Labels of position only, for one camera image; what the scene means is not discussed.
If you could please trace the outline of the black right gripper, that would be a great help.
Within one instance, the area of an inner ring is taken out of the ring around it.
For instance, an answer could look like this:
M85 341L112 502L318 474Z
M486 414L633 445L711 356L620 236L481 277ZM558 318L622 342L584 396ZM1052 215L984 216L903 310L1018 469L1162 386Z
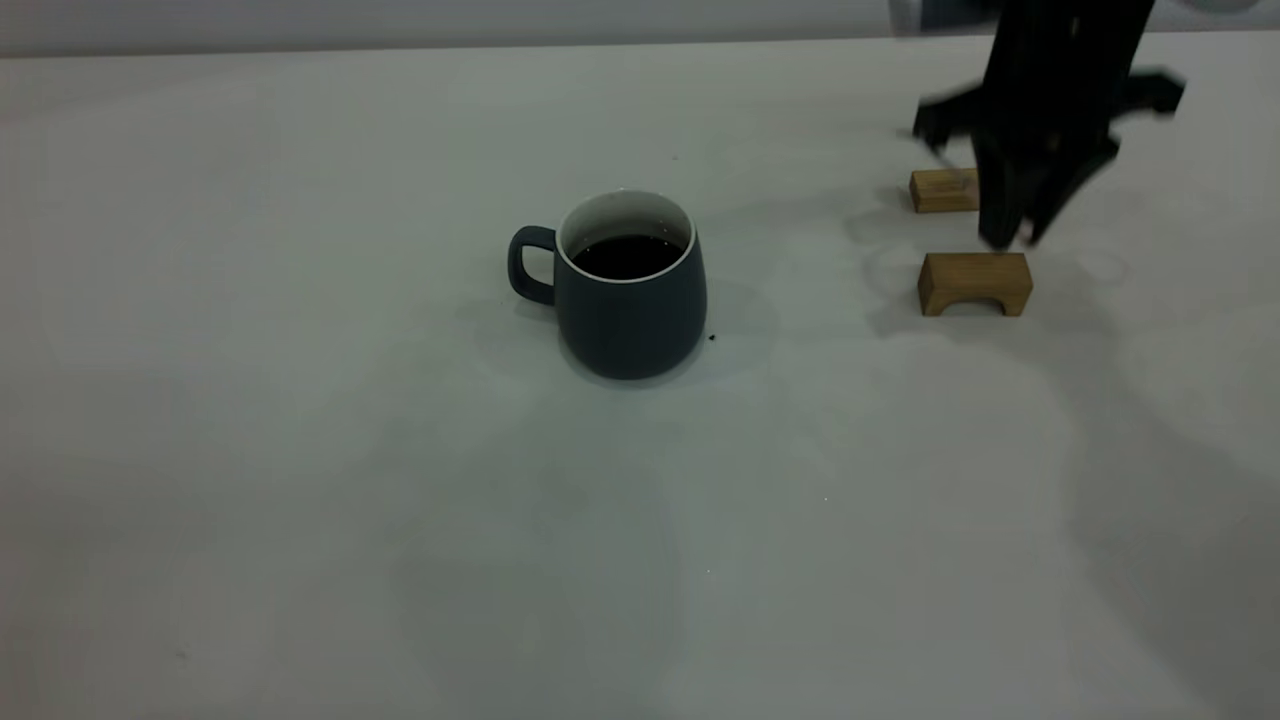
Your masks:
M1075 193L1119 155L1112 120L1174 114L1185 83L1166 70L1133 70L1152 1L997 1L995 41L980 82L924 99L911 133L931 149L975 138L978 231L1007 251L1023 224L1037 246ZM1025 211L1014 143L1060 141Z

